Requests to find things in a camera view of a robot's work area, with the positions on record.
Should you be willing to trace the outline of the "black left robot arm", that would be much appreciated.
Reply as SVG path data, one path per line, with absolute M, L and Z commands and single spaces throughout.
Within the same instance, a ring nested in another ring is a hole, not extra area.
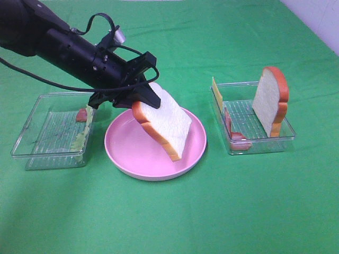
M 1 47 L 26 57 L 39 56 L 87 85 L 89 106 L 109 101 L 117 108 L 131 108 L 140 101 L 160 107 L 160 98 L 144 73 L 155 69 L 149 52 L 131 60 L 115 54 L 125 37 L 108 18 L 110 30 L 97 45 L 84 32 L 71 28 L 40 1 L 1 1 Z

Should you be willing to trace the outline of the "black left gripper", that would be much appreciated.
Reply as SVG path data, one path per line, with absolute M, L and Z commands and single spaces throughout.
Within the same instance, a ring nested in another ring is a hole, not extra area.
M 161 99 L 150 87 L 144 72 L 156 67 L 156 57 L 146 52 L 127 62 L 109 61 L 102 74 L 102 85 L 88 101 L 92 108 L 98 108 L 109 101 L 115 108 L 132 108 L 135 102 L 143 102 L 159 108 Z

